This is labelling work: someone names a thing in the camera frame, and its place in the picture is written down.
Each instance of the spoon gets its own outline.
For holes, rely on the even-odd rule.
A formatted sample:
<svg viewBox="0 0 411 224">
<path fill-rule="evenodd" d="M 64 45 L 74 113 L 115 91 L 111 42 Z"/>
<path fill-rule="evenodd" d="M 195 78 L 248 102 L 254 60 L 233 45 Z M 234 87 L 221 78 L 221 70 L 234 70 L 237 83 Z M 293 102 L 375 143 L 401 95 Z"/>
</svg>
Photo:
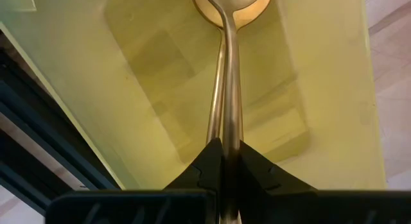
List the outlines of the spoon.
<svg viewBox="0 0 411 224">
<path fill-rule="evenodd" d="M 212 139 L 220 135 L 221 127 L 221 116 L 222 116 L 222 103 L 223 103 L 223 93 L 224 93 L 224 54 L 225 54 L 225 38 L 223 33 L 223 21 L 217 9 L 208 0 L 193 0 L 197 10 L 202 14 L 202 16 L 217 26 L 221 33 L 220 50 L 218 52 L 217 58 L 217 68 L 216 76 L 214 80 L 214 91 L 211 101 L 211 109 L 209 116 L 209 123 L 207 129 L 207 139 L 206 144 L 208 144 Z M 237 31 L 242 27 L 248 25 L 250 22 L 255 20 L 268 6 L 270 0 L 257 0 L 250 6 L 243 8 L 234 12 L 234 21 L 236 24 Z M 243 140 L 243 119 L 242 119 L 242 107 L 241 107 L 241 83 L 238 82 L 239 87 L 239 104 L 240 104 L 240 139 Z"/>
<path fill-rule="evenodd" d="M 223 154 L 225 158 L 223 200 L 221 217 L 224 223 L 237 222 L 236 168 L 240 150 L 240 60 L 237 43 L 237 29 L 233 13 L 246 8 L 257 0 L 209 0 L 217 9 L 223 21 L 225 34 L 226 77 L 224 88 Z"/>
</svg>

